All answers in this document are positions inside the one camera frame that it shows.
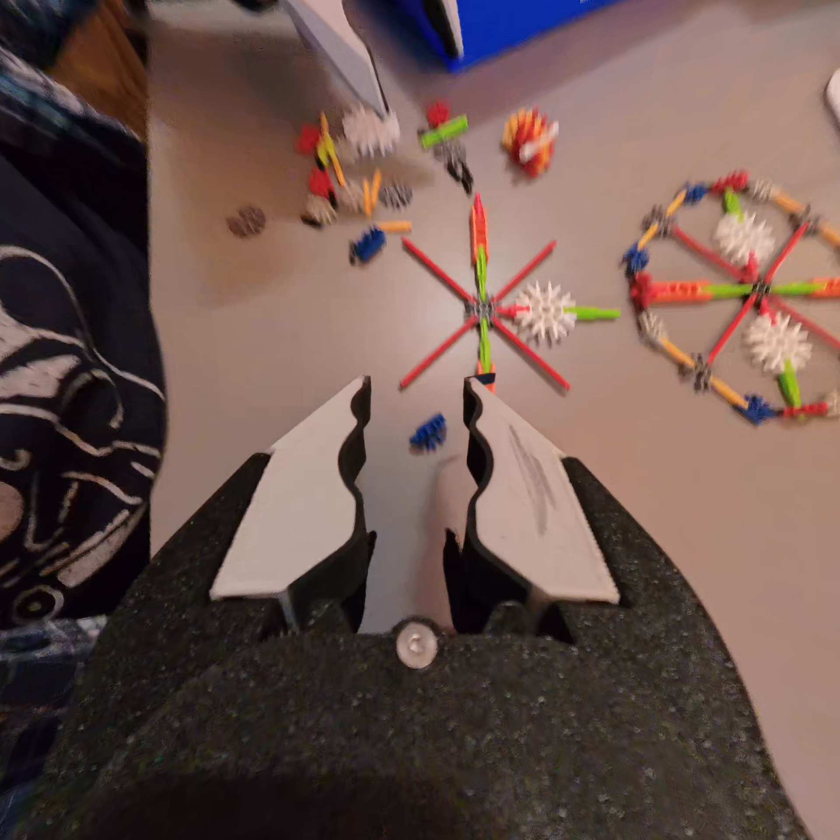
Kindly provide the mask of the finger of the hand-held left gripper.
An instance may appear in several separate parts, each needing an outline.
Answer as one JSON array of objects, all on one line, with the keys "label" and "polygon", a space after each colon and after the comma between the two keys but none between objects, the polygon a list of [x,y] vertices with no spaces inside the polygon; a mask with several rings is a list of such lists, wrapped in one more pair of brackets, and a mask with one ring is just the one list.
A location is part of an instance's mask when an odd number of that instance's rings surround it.
[{"label": "finger of the hand-held left gripper", "polygon": [[422,1],[422,30],[435,54],[447,60],[464,58],[457,1]]},{"label": "finger of the hand-held left gripper", "polygon": [[378,116],[391,112],[368,45],[351,26],[342,1],[285,1],[300,36],[321,51],[352,93]]}]

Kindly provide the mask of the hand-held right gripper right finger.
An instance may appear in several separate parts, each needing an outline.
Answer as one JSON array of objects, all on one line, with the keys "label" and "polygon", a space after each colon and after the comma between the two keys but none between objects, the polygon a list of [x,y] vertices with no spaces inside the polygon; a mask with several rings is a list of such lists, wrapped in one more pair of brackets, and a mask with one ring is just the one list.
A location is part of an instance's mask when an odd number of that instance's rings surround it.
[{"label": "hand-held right gripper right finger", "polygon": [[462,544],[462,626],[511,603],[536,627],[570,602],[618,606],[621,592],[587,520],[565,453],[476,377],[464,381],[466,463],[476,483]]}]

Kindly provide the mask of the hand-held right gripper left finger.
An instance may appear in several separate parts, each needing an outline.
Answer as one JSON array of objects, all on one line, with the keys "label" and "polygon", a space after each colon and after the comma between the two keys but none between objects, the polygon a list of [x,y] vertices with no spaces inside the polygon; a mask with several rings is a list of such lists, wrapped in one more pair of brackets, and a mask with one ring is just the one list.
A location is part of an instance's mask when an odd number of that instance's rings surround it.
[{"label": "hand-held right gripper left finger", "polygon": [[360,629],[372,549],[358,478],[371,396],[370,376],[356,377],[267,449],[211,601],[273,601],[291,631],[331,603]]}]

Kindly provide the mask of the blue plastic bin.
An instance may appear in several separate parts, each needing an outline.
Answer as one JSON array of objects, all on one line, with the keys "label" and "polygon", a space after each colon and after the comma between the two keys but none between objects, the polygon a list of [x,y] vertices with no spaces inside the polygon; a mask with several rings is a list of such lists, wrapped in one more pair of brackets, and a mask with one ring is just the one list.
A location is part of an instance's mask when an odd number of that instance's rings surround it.
[{"label": "blue plastic bin", "polygon": [[449,71],[472,67],[526,42],[615,5],[615,1],[457,1],[465,43],[463,59],[435,54],[422,30],[422,1],[395,1],[402,15],[436,59]]}]

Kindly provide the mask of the blue snowflake connector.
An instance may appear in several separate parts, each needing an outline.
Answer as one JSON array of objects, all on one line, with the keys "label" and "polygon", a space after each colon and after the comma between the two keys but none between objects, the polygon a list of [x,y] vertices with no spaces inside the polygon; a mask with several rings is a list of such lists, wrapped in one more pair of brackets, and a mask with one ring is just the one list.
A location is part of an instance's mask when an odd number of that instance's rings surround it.
[{"label": "blue snowflake connector", "polygon": [[372,226],[360,237],[350,242],[349,261],[352,266],[367,265],[386,245],[386,233],[381,227]]},{"label": "blue snowflake connector", "polygon": [[409,439],[413,452],[434,452],[442,446],[448,435],[448,426],[443,414],[437,413],[421,423]]}]

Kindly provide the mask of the half-built spoke toy model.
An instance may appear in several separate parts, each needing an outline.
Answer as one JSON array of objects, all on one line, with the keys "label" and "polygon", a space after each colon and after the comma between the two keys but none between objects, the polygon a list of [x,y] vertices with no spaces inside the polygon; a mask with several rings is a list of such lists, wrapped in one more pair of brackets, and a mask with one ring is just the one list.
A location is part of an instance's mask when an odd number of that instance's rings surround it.
[{"label": "half-built spoke toy model", "polygon": [[479,321],[482,317],[486,317],[491,324],[490,346],[491,334],[498,333],[554,385],[563,392],[569,391],[571,385],[567,379],[552,367],[533,346],[537,343],[546,343],[549,346],[560,343],[571,334],[580,322],[613,322],[618,320],[622,314],[621,310],[618,308],[581,306],[576,303],[570,293],[549,281],[544,285],[534,282],[525,287],[514,301],[508,301],[510,295],[519,289],[520,285],[551,257],[557,245],[554,241],[542,248],[509,280],[506,286],[491,294],[487,285],[489,263],[487,211],[478,193],[475,195],[469,211],[469,234],[470,261],[476,282],[475,292],[468,292],[441,266],[433,262],[410,238],[402,238],[405,251],[461,300],[464,305],[465,317],[462,325],[456,331],[402,377],[398,382],[398,388],[404,391],[411,386],[467,333],[475,332],[478,335],[478,342],[480,342]]}]

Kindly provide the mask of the large white snowflake connector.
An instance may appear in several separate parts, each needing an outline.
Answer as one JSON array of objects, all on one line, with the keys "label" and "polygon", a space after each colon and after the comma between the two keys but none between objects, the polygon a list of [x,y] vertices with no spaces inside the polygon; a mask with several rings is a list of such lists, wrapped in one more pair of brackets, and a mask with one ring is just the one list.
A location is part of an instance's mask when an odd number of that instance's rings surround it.
[{"label": "large white snowflake connector", "polygon": [[342,116],[342,130],[344,144],[356,160],[392,154],[402,138],[394,111],[382,116],[364,107],[348,110]]}]

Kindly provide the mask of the red yellow connector cluster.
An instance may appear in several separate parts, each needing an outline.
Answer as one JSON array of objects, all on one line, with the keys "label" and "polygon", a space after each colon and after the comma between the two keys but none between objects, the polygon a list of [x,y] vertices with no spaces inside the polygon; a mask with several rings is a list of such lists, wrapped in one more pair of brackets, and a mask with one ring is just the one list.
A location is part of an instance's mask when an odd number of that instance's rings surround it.
[{"label": "red yellow connector cluster", "polygon": [[534,179],[549,169],[559,134],[557,120],[538,108],[521,109],[505,122],[501,145],[511,163]]}]

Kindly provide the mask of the colourful toy wheel model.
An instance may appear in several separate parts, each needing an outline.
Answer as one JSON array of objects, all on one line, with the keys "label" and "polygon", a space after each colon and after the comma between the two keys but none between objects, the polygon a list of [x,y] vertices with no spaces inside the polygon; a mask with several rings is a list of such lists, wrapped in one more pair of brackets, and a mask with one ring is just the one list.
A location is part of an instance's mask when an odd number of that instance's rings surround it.
[{"label": "colourful toy wheel model", "polygon": [[[669,239],[728,278],[657,280],[649,272],[650,246]],[[712,182],[688,182],[666,206],[655,206],[643,221],[642,235],[621,259],[640,338],[667,358],[699,393],[712,393],[754,426],[778,421],[806,423],[838,419],[838,390],[806,401],[800,373],[816,339],[838,351],[838,336],[807,318],[791,299],[838,300],[837,276],[779,283],[777,276],[799,244],[815,238],[838,251],[838,231],[811,207],[746,171]],[[682,350],[667,334],[657,310],[735,301],[738,308],[704,353]],[[741,394],[716,372],[715,363],[742,331],[750,361],[771,377],[780,404],[759,394]]]}]

